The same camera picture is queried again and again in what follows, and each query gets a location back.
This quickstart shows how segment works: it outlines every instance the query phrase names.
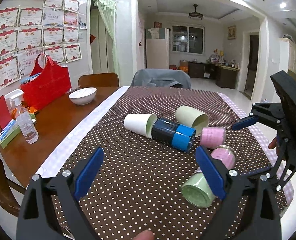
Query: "brown tablecloth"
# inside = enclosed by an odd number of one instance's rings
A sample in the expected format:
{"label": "brown tablecloth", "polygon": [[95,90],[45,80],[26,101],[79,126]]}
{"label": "brown tablecloth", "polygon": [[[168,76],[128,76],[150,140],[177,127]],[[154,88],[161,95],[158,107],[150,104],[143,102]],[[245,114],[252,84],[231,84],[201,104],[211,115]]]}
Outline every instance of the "brown tablecloth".
{"label": "brown tablecloth", "polygon": [[[130,87],[106,115],[81,141],[62,167],[72,169],[76,161],[87,158],[96,145],[105,152],[102,168],[80,205],[102,239],[130,239],[151,229],[156,239],[198,239],[220,208],[218,198],[201,209],[186,201],[181,185],[197,169],[194,152],[183,153],[153,139],[127,131],[127,114],[155,113],[172,121],[181,105],[195,107],[209,115],[210,127],[225,127],[225,144],[238,157],[239,173],[269,166],[259,143],[246,128],[232,131],[239,120],[234,111],[215,92],[177,88]],[[283,191],[277,195],[280,209],[286,206]],[[227,232],[233,236],[239,224],[246,197],[240,200],[236,220]],[[66,223],[59,199],[54,197],[58,219]]]}

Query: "white bowl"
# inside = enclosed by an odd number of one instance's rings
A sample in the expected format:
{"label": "white bowl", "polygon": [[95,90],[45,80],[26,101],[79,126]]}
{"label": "white bowl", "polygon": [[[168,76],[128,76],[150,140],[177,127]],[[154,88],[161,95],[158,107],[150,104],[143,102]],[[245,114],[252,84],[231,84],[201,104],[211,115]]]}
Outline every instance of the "white bowl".
{"label": "white bowl", "polygon": [[69,95],[70,100],[76,105],[86,105],[90,103],[96,96],[96,88],[82,88]]}

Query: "certificate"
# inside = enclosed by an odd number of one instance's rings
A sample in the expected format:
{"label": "certificate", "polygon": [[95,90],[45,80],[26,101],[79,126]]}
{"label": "certificate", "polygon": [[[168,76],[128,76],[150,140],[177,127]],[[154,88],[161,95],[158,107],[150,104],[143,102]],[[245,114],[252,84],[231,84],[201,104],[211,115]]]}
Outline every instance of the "certificate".
{"label": "certificate", "polygon": [[0,89],[20,79],[18,57],[11,56],[0,61]]}
{"label": "certificate", "polygon": [[[32,49],[27,51],[22,51],[18,53],[18,60],[19,60],[19,70],[21,77],[30,76],[34,66],[37,56],[43,53],[42,49]],[[40,66],[44,66],[44,57],[39,58],[39,63],[42,60],[42,64]]]}
{"label": "certificate", "polygon": [[44,0],[43,6],[63,9],[63,0]]}
{"label": "certificate", "polygon": [[78,0],[65,0],[64,9],[72,12],[79,12],[79,1]]}
{"label": "certificate", "polygon": [[65,20],[63,23],[65,25],[78,26],[78,14],[72,12],[65,12]]}
{"label": "certificate", "polygon": [[42,47],[42,28],[28,28],[19,30],[18,48],[27,50]]}
{"label": "certificate", "polygon": [[79,28],[68,27],[63,28],[63,42],[78,42],[79,41]]}
{"label": "certificate", "polygon": [[63,28],[43,27],[43,46],[56,45],[62,43]]}
{"label": "certificate", "polygon": [[65,49],[66,62],[82,59],[80,43],[75,43],[71,45],[65,44],[64,49]]}
{"label": "certificate", "polygon": [[65,62],[63,45],[46,47],[43,49],[44,54],[49,55],[57,64]]}
{"label": "certificate", "polygon": [[20,11],[18,26],[42,25],[43,9],[41,8],[23,8]]}
{"label": "certificate", "polygon": [[45,8],[43,13],[43,25],[63,25],[65,11]]}
{"label": "certificate", "polygon": [[0,10],[0,30],[17,26],[19,8],[6,8]]}
{"label": "certificate", "polygon": [[17,39],[18,30],[13,29],[0,33],[0,57],[8,53],[18,51]]}

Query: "framed painting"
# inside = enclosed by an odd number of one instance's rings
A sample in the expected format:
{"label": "framed painting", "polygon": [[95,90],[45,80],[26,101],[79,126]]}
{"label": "framed painting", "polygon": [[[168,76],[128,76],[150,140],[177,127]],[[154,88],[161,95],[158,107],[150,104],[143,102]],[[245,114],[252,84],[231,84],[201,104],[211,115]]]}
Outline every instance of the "framed painting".
{"label": "framed painting", "polygon": [[236,32],[237,32],[236,26],[228,27],[228,39],[235,40],[236,39]]}

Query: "green curtain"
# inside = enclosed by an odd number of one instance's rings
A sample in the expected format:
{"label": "green curtain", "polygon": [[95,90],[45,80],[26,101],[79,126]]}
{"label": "green curtain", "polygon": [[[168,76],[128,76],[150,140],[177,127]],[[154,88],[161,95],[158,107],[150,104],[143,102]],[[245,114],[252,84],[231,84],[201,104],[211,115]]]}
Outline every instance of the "green curtain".
{"label": "green curtain", "polygon": [[119,62],[117,57],[117,46],[115,42],[115,13],[117,6],[113,0],[96,0],[100,16],[106,26],[113,44],[112,44],[112,58],[114,72],[120,77]]}

